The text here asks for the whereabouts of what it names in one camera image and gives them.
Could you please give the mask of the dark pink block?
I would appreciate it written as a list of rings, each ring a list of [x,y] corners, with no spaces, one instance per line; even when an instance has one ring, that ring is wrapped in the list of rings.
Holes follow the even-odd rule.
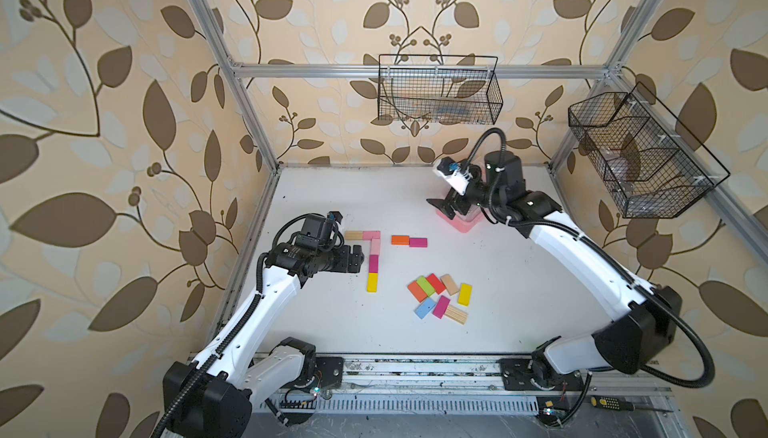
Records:
[[[368,257],[368,272],[370,274],[377,274],[379,272],[379,256],[370,255]]]

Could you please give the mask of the natural wood block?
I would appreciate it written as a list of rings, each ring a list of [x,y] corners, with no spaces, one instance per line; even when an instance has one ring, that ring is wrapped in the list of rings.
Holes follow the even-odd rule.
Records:
[[[346,231],[344,238],[348,241],[363,241],[364,233],[362,231]]]

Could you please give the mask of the light pink block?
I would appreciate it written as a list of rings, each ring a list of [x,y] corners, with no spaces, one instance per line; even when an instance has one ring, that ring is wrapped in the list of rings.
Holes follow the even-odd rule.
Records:
[[[380,239],[373,239],[371,241],[370,254],[372,256],[380,256],[381,255],[381,240]]]

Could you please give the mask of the thin yellow block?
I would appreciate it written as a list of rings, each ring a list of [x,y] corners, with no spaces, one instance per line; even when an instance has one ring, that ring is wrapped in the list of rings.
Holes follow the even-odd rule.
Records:
[[[378,274],[369,273],[366,285],[366,291],[368,293],[376,293],[378,289]]]

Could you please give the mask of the orange block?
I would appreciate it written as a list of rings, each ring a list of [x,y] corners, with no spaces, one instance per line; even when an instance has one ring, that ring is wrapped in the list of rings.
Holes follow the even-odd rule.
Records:
[[[394,246],[408,246],[410,244],[410,238],[408,236],[393,235],[391,237],[391,244]]]

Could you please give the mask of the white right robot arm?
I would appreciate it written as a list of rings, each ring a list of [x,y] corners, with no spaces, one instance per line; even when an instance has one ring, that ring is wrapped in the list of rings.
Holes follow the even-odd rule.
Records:
[[[430,205],[453,219],[478,208],[495,225],[518,231],[563,266],[593,295],[609,318],[606,326],[571,338],[555,337],[531,354],[528,374],[541,389],[554,387],[577,371],[646,372],[675,386],[701,389],[716,369],[711,352],[680,316],[682,299],[670,287],[657,287],[612,258],[583,233],[549,195],[531,191],[521,160],[505,145],[485,155],[481,166],[472,158],[435,162],[434,173],[450,191]],[[649,366],[649,361],[682,332],[697,350],[701,375],[679,378]]]

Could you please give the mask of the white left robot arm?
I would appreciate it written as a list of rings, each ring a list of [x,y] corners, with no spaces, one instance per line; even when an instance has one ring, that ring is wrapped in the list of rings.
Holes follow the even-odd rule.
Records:
[[[364,254],[346,244],[342,220],[338,211],[300,215],[289,222],[300,230],[286,241],[275,237],[271,249],[254,259],[255,286],[246,302],[191,362],[176,362],[166,372],[165,411],[152,436],[240,437],[259,405],[284,426],[294,425],[272,396],[285,386],[305,388],[317,381],[315,346],[286,338],[266,358],[254,356],[310,278],[360,272]]]

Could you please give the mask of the pink plastic storage box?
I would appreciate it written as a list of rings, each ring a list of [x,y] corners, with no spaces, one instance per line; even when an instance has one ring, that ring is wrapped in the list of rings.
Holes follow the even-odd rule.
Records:
[[[449,219],[440,210],[436,210],[436,215],[456,231],[463,234],[470,232],[476,225],[485,221],[479,207],[472,207],[468,215],[456,213],[453,219]]]

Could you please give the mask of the green block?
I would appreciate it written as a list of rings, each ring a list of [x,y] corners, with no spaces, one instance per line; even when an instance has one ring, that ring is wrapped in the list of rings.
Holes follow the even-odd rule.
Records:
[[[435,289],[433,285],[429,282],[427,278],[419,277],[416,280],[416,283],[427,297],[430,297],[435,293]]]

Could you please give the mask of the blue block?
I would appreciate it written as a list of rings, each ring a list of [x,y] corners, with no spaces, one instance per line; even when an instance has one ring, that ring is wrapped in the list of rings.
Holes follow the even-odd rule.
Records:
[[[427,298],[418,305],[414,313],[419,319],[424,319],[435,309],[436,305],[437,303],[433,299]]]

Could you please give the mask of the magenta slanted block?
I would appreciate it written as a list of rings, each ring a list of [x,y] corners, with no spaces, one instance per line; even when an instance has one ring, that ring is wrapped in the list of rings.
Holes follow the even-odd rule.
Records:
[[[435,304],[435,307],[432,309],[432,314],[436,318],[442,319],[449,305],[450,299],[447,296],[440,296]]]

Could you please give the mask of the ridged wood block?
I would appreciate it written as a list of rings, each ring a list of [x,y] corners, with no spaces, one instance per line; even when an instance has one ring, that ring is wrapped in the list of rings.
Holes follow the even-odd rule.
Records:
[[[449,305],[444,312],[444,316],[461,324],[465,325],[468,319],[468,313],[462,311],[452,305]]]

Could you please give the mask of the yellow black screwdriver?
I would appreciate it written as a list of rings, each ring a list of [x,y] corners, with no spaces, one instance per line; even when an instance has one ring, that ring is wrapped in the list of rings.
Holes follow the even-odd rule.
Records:
[[[622,411],[622,412],[650,411],[650,412],[659,412],[659,413],[670,413],[670,410],[667,410],[667,409],[655,408],[647,404],[633,403],[626,399],[617,398],[617,397],[591,396],[590,403],[594,408],[610,410],[610,411]]]

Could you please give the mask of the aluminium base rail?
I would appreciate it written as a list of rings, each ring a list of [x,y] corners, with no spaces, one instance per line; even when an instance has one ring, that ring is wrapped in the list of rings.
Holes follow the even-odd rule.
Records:
[[[576,409],[594,408],[591,396],[626,399],[674,413],[669,388],[645,375],[574,372],[536,386],[523,355],[320,354],[318,379],[285,386],[272,399],[289,414],[526,416],[557,425]]]

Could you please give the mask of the aluminium frame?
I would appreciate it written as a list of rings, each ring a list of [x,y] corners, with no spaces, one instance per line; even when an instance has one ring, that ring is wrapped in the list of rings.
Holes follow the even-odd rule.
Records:
[[[467,65],[467,70],[477,71],[483,76],[494,74],[500,80],[512,79],[586,79],[598,84],[590,94],[596,95],[601,88],[633,93],[636,86],[623,74],[621,66],[627,62],[641,31],[651,16],[659,9],[663,0],[641,0],[630,18],[627,28],[619,38],[616,47],[604,65],[597,66],[551,66],[551,65]],[[222,66],[225,78],[234,86],[233,92],[246,114],[246,123],[254,129],[256,137],[264,141],[266,133],[258,123],[254,106],[245,96],[243,79],[249,78],[374,78],[378,75],[375,65],[251,65],[232,59],[218,30],[212,9],[206,0],[188,0],[195,17],[204,30],[208,46],[217,63]],[[767,229],[753,214],[737,203],[736,198],[722,188],[706,196],[709,206],[730,227],[732,232],[745,244],[753,247],[757,254],[767,251]]]

